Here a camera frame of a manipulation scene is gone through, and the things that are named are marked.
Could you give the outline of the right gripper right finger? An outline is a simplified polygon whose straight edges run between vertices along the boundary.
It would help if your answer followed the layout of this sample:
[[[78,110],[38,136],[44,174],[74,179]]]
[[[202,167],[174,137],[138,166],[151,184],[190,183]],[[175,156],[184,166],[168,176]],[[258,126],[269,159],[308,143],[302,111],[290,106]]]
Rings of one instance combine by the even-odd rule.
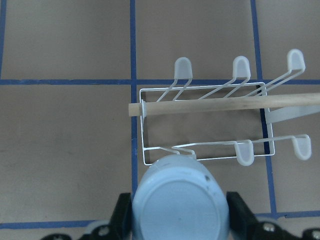
[[[238,192],[228,191],[229,225],[234,240],[262,240],[262,225]]]

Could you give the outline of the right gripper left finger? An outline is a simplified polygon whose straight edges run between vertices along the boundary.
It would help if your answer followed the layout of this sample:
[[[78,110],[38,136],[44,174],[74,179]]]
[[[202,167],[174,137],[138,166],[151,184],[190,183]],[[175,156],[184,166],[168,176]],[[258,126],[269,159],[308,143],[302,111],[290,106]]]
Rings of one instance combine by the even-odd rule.
[[[132,196],[121,193],[109,221],[108,240],[129,240],[132,231]]]

